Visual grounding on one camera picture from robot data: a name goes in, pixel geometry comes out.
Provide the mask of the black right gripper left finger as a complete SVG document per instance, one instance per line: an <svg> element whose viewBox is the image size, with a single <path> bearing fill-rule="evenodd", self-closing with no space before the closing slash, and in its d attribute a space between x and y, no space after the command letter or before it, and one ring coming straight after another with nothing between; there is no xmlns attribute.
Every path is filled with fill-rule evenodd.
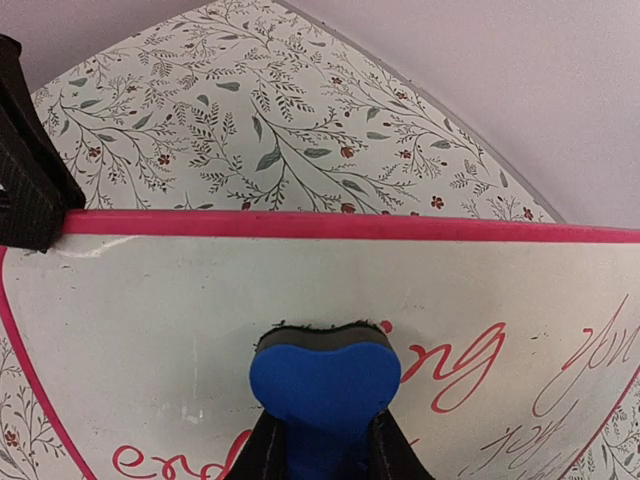
<svg viewBox="0 0 640 480"><path fill-rule="evenodd" d="M263 412L232 467L239 480L281 480L285 478L284 424Z"/></svg>

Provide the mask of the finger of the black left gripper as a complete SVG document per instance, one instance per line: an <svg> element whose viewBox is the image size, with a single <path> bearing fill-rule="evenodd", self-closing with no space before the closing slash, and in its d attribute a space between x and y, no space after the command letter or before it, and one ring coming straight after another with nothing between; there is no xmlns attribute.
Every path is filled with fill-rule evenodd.
<svg viewBox="0 0 640 480"><path fill-rule="evenodd" d="M1 37L1 244L46 251L86 197L39 121L21 52L18 41Z"/></svg>

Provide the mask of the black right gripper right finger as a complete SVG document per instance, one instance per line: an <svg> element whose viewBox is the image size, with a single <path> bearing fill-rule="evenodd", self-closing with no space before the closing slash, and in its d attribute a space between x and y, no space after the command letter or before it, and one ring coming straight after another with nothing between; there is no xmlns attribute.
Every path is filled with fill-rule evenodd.
<svg viewBox="0 0 640 480"><path fill-rule="evenodd" d="M371 480L434 480L422 465L389 410L371 422L367 478Z"/></svg>

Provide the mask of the blue whiteboard eraser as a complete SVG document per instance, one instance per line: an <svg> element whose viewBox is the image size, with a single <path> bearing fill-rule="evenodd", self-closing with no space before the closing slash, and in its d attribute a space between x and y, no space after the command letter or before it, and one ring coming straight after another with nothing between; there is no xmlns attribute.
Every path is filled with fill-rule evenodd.
<svg viewBox="0 0 640 480"><path fill-rule="evenodd" d="M364 321L279 326L264 334L249 384L284 428L287 478L366 478L369 426L388 409L400 377L387 335Z"/></svg>

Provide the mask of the pink framed whiteboard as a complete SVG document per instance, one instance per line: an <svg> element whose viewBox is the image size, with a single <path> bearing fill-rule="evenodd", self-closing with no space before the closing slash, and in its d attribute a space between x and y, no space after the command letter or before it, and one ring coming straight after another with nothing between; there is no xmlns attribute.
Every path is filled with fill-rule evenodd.
<svg viewBox="0 0 640 480"><path fill-rule="evenodd" d="M82 211L1 251L1 318L88 479L224 479L279 326L364 321L401 365L389 409L439 479L639 468L612 435L639 376L639 235L426 217Z"/></svg>

